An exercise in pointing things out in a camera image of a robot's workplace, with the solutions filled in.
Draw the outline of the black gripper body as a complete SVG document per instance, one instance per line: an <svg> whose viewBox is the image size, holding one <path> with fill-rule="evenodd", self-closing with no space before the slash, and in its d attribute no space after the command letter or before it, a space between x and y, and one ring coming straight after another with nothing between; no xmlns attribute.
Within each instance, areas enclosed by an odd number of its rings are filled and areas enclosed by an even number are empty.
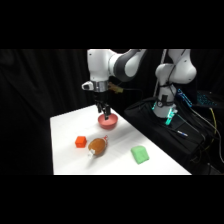
<svg viewBox="0 0 224 224"><path fill-rule="evenodd" d="M95 92L94 93L95 104L98 107L104 108L108 105L108 92Z"/></svg>

